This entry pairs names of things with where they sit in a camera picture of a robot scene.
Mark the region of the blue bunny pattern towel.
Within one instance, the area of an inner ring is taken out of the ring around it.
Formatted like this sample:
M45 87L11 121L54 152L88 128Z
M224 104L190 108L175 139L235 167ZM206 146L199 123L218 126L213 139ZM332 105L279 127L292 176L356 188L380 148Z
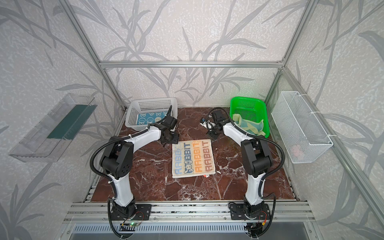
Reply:
M138 114L137 125L148 125L159 122L167 115L167 112L151 112Z

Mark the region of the beige towel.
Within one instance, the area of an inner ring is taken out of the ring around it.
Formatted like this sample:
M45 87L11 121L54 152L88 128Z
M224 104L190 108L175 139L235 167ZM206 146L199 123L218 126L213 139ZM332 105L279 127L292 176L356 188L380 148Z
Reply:
M180 141L172 146L172 151L174 179L210 176L216 173L211 140Z

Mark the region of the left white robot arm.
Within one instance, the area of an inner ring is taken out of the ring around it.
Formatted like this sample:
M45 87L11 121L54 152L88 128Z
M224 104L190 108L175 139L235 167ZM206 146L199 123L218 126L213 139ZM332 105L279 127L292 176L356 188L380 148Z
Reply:
M129 172L133 167L135 151L155 142L177 144L179 134L174 132L177 119L165 116L159 122L149 124L143 131L123 138L112 137L104 150L100 166L106 172L106 178L114 192L112 211L124 219L135 215L136 200L131 191Z

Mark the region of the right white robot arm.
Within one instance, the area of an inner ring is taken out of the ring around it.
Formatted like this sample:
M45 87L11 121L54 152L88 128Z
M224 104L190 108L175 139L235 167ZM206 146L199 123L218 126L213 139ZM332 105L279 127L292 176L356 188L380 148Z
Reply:
M220 134L231 138L240 147L243 167L248 174L248 187L244 198L244 215L255 219L265 206L263 197L265 175L272 166L271 152L264 137L254 136L235 123L223 108L213 108L207 114L212 121L203 124L208 129L207 135L216 140Z

